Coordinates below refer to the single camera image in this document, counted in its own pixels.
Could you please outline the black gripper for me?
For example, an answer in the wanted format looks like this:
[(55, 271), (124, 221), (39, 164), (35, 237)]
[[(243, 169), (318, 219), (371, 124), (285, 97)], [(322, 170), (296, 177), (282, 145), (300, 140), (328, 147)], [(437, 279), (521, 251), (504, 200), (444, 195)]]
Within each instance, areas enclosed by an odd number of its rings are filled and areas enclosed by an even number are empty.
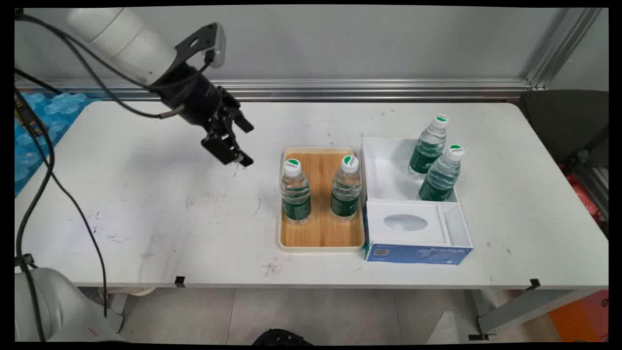
[(171, 109), (183, 106), (180, 116), (189, 124), (208, 128), (201, 145), (224, 165), (237, 162), (245, 168), (254, 164), (236, 141), (233, 125), (244, 133), (255, 127), (241, 110), (241, 104), (224, 87), (214, 86), (198, 69), (187, 63), (162, 75), (154, 86), (169, 86), (191, 78), (180, 85), (157, 89), (161, 101)]

